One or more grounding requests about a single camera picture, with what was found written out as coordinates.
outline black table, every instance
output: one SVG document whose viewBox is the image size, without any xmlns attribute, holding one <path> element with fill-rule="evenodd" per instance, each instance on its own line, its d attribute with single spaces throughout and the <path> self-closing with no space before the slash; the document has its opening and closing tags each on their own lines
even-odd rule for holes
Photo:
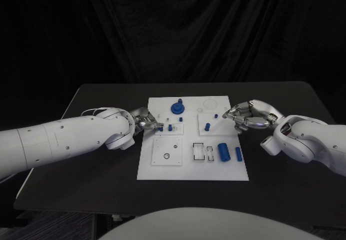
<svg viewBox="0 0 346 240">
<path fill-rule="evenodd" d="M 304 82 L 82 85 L 63 118 L 99 107 L 132 110 L 148 97 L 224 96 L 230 105 L 258 99 L 284 115 L 334 120 Z M 249 129 L 239 136 L 249 181 L 137 180 L 142 133 L 126 150 L 93 152 L 30 174 L 14 202 L 17 209 L 126 215 L 178 207 L 240 211 L 285 223 L 346 226 L 346 177 L 317 161 L 308 164 L 284 153 L 269 156 L 259 146 L 271 130 Z"/>
</svg>

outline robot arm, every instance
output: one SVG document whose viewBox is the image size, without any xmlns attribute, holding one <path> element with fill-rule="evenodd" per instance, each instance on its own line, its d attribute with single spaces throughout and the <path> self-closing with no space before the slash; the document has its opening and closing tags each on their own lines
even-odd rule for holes
<svg viewBox="0 0 346 240">
<path fill-rule="evenodd" d="M 141 130 L 161 126 L 144 107 L 132 112 L 106 108 L 95 116 L 79 116 L 1 131 L 0 179 L 85 154 L 102 144 L 109 150 L 125 150 L 135 143 L 132 136 Z"/>
<path fill-rule="evenodd" d="M 284 116 L 259 100 L 237 104 L 223 114 L 235 121 L 237 134 L 248 128 L 273 130 L 261 147 L 269 155 L 281 151 L 297 161 L 321 162 L 333 172 L 346 176 L 346 126 L 327 125 L 307 116 Z"/>
</svg>

